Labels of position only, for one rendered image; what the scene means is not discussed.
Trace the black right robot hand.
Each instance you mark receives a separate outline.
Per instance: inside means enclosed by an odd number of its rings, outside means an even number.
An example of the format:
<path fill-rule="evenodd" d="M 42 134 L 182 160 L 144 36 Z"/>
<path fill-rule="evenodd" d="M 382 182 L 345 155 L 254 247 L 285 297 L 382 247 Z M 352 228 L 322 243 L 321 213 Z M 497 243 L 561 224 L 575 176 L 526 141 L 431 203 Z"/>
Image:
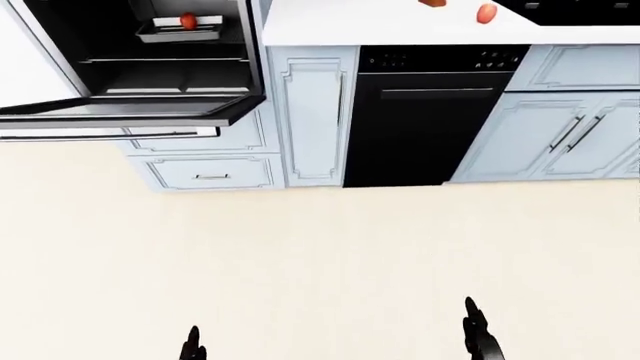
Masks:
<path fill-rule="evenodd" d="M 497 339 L 488 330 L 488 321 L 474 300 L 465 299 L 466 317 L 463 318 L 465 347 L 471 360 L 505 360 Z"/>

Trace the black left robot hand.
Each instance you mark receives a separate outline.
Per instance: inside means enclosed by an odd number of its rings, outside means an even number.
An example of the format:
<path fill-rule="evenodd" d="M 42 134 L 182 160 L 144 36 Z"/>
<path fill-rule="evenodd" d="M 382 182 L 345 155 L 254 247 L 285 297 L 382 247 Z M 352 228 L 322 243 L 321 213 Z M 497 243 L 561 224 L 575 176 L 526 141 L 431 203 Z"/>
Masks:
<path fill-rule="evenodd" d="M 199 344 L 200 331 L 198 326 L 192 326 L 187 340 L 183 343 L 179 360 L 207 360 L 206 347 Z"/>

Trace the narrow light blue cabinet door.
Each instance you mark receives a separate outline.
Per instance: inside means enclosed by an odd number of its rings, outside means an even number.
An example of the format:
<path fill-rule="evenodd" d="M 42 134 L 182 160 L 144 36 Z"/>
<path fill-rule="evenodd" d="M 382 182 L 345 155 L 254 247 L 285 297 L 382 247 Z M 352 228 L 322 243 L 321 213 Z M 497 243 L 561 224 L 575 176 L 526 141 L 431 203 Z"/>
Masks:
<path fill-rule="evenodd" d="M 288 185 L 340 187 L 359 47 L 269 47 L 268 53 Z"/>

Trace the black built-in oven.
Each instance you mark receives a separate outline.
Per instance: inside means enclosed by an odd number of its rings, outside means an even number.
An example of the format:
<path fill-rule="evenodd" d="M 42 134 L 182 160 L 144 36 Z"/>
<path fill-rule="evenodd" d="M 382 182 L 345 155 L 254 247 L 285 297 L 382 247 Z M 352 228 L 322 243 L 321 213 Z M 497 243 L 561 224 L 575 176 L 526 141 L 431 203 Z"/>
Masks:
<path fill-rule="evenodd" d="M 85 96 L 263 92 L 251 0 L 0 0 L 73 92 Z M 216 41 L 146 44 L 156 17 L 224 17 Z"/>

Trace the black dishwasher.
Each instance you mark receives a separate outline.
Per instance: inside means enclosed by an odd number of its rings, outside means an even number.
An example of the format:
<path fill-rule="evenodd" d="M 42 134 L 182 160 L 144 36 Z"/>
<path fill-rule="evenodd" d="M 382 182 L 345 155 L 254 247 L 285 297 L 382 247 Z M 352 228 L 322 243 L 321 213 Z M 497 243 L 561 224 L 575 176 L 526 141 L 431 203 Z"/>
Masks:
<path fill-rule="evenodd" d="M 448 182 L 529 48 L 361 47 L 344 187 Z"/>

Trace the light blue drawer front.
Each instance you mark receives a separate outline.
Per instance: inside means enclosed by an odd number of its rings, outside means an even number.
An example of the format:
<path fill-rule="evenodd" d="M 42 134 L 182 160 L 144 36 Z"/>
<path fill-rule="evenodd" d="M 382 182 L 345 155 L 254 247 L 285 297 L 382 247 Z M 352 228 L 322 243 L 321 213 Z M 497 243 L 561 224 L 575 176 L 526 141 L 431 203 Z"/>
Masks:
<path fill-rule="evenodd" d="M 533 45 L 510 92 L 640 90 L 640 45 Z"/>

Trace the grey metal baking tray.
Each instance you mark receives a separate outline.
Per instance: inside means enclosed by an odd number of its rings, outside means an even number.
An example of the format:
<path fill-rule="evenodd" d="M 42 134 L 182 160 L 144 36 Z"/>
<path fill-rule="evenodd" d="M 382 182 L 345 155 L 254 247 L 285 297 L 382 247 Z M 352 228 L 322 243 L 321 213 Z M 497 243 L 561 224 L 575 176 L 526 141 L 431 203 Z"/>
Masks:
<path fill-rule="evenodd" d="M 147 21 L 136 32 L 136 36 L 146 44 L 175 43 L 192 41 L 216 41 L 224 27 L 224 17 L 197 16 L 196 28 L 186 29 L 180 17 L 156 17 Z"/>

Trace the white countertop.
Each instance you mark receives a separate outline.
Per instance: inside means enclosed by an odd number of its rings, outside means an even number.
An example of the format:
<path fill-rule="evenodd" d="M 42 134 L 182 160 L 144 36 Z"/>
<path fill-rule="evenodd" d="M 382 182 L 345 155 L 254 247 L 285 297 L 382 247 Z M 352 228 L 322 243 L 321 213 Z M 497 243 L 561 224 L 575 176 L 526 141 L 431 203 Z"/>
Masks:
<path fill-rule="evenodd" d="M 640 26 L 538 26 L 498 8 L 490 23 L 476 14 L 489 0 L 273 0 L 267 46 L 398 44 L 640 44 Z"/>

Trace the red apple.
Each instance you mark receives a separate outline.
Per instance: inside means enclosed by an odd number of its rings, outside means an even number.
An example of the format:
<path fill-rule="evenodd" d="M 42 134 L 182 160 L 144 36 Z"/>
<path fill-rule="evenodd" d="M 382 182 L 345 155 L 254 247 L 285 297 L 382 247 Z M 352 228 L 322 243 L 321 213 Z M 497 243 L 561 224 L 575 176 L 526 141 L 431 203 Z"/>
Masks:
<path fill-rule="evenodd" d="M 480 24 L 490 23 L 496 17 L 497 11 L 498 11 L 498 8 L 494 4 L 487 3 L 487 4 L 481 5 L 478 8 L 478 11 L 476 14 L 477 23 L 480 23 Z"/>

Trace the black cooktop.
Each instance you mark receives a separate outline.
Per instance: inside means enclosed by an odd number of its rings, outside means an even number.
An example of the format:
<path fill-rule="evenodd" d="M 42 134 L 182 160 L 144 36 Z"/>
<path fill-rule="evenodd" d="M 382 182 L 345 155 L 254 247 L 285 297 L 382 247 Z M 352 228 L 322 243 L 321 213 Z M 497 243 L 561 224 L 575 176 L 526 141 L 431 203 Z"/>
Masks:
<path fill-rule="evenodd" d="M 493 0 L 539 26 L 640 26 L 640 0 Z"/>

